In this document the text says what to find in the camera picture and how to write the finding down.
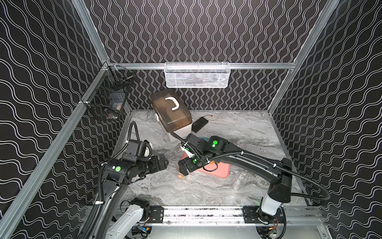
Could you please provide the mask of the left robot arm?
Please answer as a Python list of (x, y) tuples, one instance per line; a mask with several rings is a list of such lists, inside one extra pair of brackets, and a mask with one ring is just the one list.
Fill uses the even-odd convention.
[(167, 169), (169, 161), (152, 149), (147, 140), (133, 139), (138, 133), (136, 122), (129, 124), (127, 140), (122, 149), (102, 164), (97, 182), (97, 198), (78, 234), (79, 239), (126, 239), (129, 232), (150, 220), (150, 203), (134, 198), (122, 216), (112, 221), (117, 203), (132, 183), (137, 183)]

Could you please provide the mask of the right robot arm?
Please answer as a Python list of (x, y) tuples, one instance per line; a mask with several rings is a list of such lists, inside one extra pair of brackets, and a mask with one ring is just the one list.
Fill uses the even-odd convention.
[(269, 159), (244, 150), (215, 135), (210, 137), (209, 140), (199, 138), (192, 133), (186, 138), (182, 138), (174, 132), (171, 133), (171, 136), (181, 142), (181, 149), (187, 154), (187, 157), (178, 163), (180, 173), (184, 176), (198, 169), (215, 172), (225, 163), (254, 173), (266, 180), (269, 183), (266, 195), (263, 196), (258, 209), (254, 213), (247, 215), (248, 218), (258, 220), (265, 225), (273, 222), (281, 206), (289, 203), (292, 197), (319, 201), (330, 199), (329, 191), (314, 181), (310, 181), (310, 183), (321, 190), (320, 195), (293, 193), (291, 191), (293, 178), (297, 177), (305, 181), (308, 178), (292, 170), (292, 161), (290, 159)]

